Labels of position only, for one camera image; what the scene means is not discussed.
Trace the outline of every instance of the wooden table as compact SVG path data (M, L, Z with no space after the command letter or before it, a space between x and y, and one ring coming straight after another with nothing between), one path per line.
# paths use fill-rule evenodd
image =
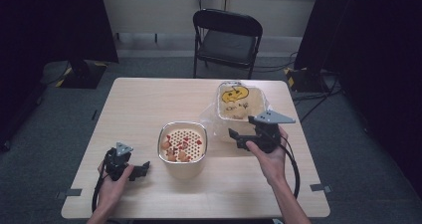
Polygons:
M72 189L64 204L65 218L90 218L97 167L117 141L132 146L130 163L151 162L146 177L130 182L113 217L126 219L274 218L280 217L271 187L255 156L238 149L233 140L210 138L202 172L189 180L170 176L157 155L161 129L173 121L197 121L214 102L221 80L143 79L115 80L93 133ZM287 85L280 81L242 81L261 89L276 112L298 119ZM301 174L299 202L309 217L326 217L329 207L319 184L301 124L284 124ZM294 187L290 163L287 178Z

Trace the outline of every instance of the wrist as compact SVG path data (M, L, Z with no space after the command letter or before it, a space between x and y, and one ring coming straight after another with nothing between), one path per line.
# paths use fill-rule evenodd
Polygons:
M289 183L286 180L286 178L282 178L282 177L274 178L273 180L269 181L269 184L273 189L278 189L278 190L283 190L283 191L286 191L286 190L291 191Z

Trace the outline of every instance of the gray floor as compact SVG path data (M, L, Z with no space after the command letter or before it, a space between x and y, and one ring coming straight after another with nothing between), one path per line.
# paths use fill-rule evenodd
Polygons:
M259 57L257 66L276 67L289 60ZM85 223L62 218L64 200L56 195L72 184L97 123L93 114L101 114L112 82L118 77L191 78L192 63L188 56L132 53L108 66L96 90L50 84L11 140L11 150L0 154L0 223ZM44 82L54 80L65 66L47 65ZM285 79L282 71L265 72L270 70L275 69L257 69L253 79ZM242 78L238 70L215 69L210 76L220 78L222 72L225 79ZM332 84L332 77L327 82ZM294 98L305 95L292 93ZM297 102L299 116L319 101ZM359 113L343 94L329 97L302 125L321 182L332 188L326 195L330 215L314 223L422 223L421 200L388 153L364 132Z

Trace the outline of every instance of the finger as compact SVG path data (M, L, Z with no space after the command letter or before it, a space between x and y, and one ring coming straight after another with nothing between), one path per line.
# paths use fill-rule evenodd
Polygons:
M282 128L281 125L279 125L279 131L280 131L280 135L282 136L281 138L281 144L282 146L286 146L287 144L287 140L289 138L288 133Z
M124 169L123 174L118 179L118 182L127 182L127 179L130 177L131 173L133 172L134 166L129 165L127 168Z
M100 166L97 168L97 170L99 171L99 172L102 172L102 168L103 168L103 161L102 161L102 163L100 163Z
M248 146L249 150L254 153L254 155L260 159L264 152L258 147L258 145L253 141L247 141L246 146Z

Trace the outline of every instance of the chair backrest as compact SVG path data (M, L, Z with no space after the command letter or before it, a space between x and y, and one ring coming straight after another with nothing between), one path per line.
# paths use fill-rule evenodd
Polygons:
M203 9L193 15L193 25L209 30L239 34L250 37L261 37L263 27L253 17L217 9Z

